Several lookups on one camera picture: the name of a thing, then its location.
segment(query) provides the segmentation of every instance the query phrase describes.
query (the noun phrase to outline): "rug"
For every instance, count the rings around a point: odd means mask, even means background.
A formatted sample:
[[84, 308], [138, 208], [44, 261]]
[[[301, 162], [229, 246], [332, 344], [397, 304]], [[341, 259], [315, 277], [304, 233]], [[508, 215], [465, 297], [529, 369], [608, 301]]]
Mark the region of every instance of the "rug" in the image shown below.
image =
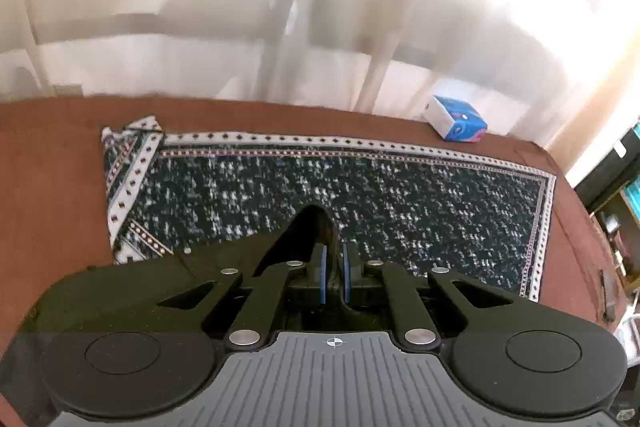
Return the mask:
[[414, 275], [446, 266], [538, 300], [555, 176], [413, 144], [245, 132], [102, 131], [115, 263], [278, 230], [303, 206]]

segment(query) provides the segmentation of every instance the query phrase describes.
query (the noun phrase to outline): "gray ribbed panel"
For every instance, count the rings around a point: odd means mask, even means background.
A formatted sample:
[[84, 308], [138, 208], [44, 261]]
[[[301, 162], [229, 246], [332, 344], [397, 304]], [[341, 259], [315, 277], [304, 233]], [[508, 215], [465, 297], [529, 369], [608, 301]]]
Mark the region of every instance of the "gray ribbed panel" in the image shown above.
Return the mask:
[[[548, 427], [494, 412], [457, 388], [433, 355], [400, 351], [388, 334], [281, 333], [231, 355], [216, 380], [171, 412], [122, 427]], [[52, 427], [113, 427], [62, 413]], [[604, 413], [555, 425], [613, 427]]]

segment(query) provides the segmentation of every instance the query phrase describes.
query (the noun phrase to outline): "brown tablecloth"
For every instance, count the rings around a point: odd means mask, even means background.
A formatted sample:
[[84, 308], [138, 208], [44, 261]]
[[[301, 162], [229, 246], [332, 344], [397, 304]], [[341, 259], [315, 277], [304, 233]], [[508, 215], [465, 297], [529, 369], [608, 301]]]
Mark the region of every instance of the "brown tablecloth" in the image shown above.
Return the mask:
[[[558, 176], [540, 302], [602, 323], [599, 270], [610, 254], [553, 159], [531, 142], [487, 135], [446, 143], [425, 123], [253, 102], [170, 98], [57, 98], [0, 105], [0, 353], [46, 288], [112, 261], [100, 130], [154, 114], [165, 130], [337, 135], [437, 146], [544, 169]], [[618, 285], [617, 318], [625, 307]]]

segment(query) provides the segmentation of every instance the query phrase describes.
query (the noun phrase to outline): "tissue box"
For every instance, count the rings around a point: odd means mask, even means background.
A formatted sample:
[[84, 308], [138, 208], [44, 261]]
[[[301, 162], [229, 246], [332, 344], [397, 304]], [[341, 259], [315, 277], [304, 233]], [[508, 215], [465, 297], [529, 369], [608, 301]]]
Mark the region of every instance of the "tissue box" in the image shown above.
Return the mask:
[[446, 141], [477, 142], [486, 133], [486, 122], [462, 100], [434, 95], [424, 117]]

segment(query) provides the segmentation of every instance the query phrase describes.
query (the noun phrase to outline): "curtain fold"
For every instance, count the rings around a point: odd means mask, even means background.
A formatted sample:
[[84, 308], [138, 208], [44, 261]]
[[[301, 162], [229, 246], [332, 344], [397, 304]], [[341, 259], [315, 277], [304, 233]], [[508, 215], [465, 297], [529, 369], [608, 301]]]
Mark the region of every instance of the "curtain fold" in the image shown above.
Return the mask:
[[640, 26], [636, 0], [0, 2], [4, 99], [79, 86], [419, 119], [440, 93], [541, 146]]

